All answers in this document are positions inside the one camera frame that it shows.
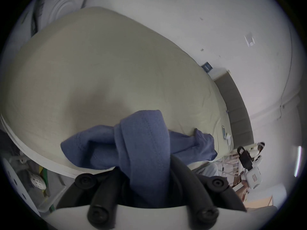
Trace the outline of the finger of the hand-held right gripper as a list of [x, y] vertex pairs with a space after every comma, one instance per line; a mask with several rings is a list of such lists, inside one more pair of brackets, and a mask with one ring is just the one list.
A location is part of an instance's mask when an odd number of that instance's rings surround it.
[[237, 153], [239, 155], [239, 160], [244, 169], [253, 169], [253, 159], [251, 158], [249, 152], [245, 150], [242, 146], [237, 148]]

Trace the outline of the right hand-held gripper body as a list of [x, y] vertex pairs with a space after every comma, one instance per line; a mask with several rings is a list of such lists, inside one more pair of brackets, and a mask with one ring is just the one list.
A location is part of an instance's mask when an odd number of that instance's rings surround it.
[[251, 189], [255, 189], [262, 183], [261, 173], [259, 171], [259, 165], [263, 160], [262, 151], [265, 147], [264, 142], [258, 142], [256, 144], [251, 144], [243, 147], [247, 150], [253, 159], [253, 169], [247, 170], [243, 169], [243, 179], [247, 180], [248, 186]]

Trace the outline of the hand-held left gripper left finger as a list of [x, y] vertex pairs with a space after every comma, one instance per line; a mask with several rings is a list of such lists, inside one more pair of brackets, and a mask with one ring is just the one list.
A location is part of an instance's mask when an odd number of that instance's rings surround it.
[[113, 229], [117, 205], [126, 181], [126, 176], [118, 167], [99, 174], [80, 174], [65, 191], [56, 209], [89, 206], [86, 217], [94, 228]]

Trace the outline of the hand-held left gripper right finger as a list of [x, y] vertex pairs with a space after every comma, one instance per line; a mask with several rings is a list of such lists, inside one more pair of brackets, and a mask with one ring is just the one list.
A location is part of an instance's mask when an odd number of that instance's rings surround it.
[[189, 209], [190, 224], [215, 224], [220, 213], [218, 208], [247, 212], [224, 177], [196, 174], [174, 155], [171, 155], [170, 172], [180, 201]]

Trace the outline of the person's right hand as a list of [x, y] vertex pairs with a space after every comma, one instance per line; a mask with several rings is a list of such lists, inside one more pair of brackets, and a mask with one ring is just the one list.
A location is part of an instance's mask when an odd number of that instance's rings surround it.
[[241, 183], [242, 183], [242, 187], [236, 191], [236, 194], [240, 198], [240, 200], [243, 202], [245, 199], [245, 195], [248, 192], [249, 186], [246, 180], [242, 180]]

